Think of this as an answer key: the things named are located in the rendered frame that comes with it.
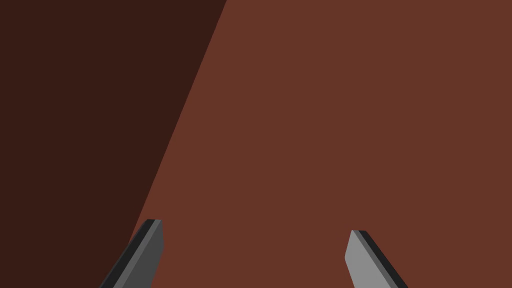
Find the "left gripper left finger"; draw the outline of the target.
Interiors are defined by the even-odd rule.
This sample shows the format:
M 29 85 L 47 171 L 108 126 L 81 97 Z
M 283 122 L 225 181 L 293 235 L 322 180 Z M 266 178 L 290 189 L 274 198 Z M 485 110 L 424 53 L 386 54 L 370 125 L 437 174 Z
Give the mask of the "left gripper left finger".
M 99 288 L 151 288 L 163 250 L 162 220 L 145 220 Z

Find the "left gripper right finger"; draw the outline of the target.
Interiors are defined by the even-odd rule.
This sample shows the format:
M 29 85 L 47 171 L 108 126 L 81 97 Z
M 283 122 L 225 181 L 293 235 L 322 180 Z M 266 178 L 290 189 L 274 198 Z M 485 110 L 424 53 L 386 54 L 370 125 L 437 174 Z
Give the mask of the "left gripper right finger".
M 408 288 L 366 230 L 351 230 L 345 255 L 354 288 Z

